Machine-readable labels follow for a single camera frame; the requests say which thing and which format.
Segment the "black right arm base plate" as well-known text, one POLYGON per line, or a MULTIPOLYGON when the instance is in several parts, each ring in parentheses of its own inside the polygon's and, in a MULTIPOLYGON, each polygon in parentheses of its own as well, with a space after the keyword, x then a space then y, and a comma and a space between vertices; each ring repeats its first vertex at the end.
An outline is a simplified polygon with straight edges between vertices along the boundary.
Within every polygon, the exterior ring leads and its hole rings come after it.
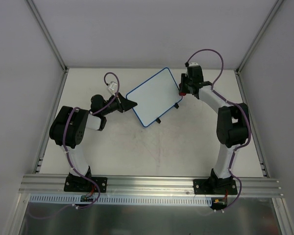
POLYGON ((238 190, 235 180, 230 178, 226 181, 213 183, 209 179, 194 179, 193 188, 195 195, 237 195, 238 190))

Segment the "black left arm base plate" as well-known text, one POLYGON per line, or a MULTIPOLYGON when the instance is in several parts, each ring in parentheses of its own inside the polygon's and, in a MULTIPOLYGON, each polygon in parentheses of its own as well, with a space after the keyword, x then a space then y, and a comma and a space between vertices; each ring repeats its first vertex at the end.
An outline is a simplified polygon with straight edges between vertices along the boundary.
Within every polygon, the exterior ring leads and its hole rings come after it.
MULTIPOLYGON (((98 185, 101 193, 106 193, 108 178, 92 176, 91 180, 98 185)), ((64 192, 91 192, 94 186, 93 183, 82 177, 69 174, 65 180, 64 192)))

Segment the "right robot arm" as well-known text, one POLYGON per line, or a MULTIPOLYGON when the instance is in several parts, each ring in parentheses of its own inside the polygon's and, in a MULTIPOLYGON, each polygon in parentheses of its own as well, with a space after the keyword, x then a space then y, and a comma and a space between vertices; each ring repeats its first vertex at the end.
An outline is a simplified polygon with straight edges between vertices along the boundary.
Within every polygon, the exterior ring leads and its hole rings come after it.
POLYGON ((195 179, 195 194, 237 194, 232 173, 236 152, 248 145, 251 137, 249 110, 245 103, 233 103, 219 94, 210 81, 204 81, 197 63, 186 63, 181 75, 179 94, 191 94, 217 113, 216 134, 220 149, 215 166, 206 180, 195 179))

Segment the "blue framed whiteboard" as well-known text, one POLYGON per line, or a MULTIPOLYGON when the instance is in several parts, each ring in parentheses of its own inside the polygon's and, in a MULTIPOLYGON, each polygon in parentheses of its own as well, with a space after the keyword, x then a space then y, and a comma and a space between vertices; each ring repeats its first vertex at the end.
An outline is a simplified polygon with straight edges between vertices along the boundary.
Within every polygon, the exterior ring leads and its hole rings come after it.
POLYGON ((137 103, 133 111, 145 128, 182 100, 178 84, 169 68, 158 71, 128 92, 125 97, 137 103))

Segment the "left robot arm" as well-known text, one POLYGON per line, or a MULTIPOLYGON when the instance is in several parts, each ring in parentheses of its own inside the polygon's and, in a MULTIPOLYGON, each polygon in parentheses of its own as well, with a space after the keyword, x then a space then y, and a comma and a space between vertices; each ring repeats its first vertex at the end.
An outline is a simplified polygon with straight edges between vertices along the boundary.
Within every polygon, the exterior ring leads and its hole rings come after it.
POLYGON ((105 128, 106 115, 114 111, 124 113, 136 106, 136 102, 121 94, 111 96, 108 100, 99 94, 94 95, 89 111, 62 106, 50 127, 49 137, 62 148, 70 166, 65 192, 106 192, 107 178, 92 176, 80 144, 86 129, 102 131, 105 128))

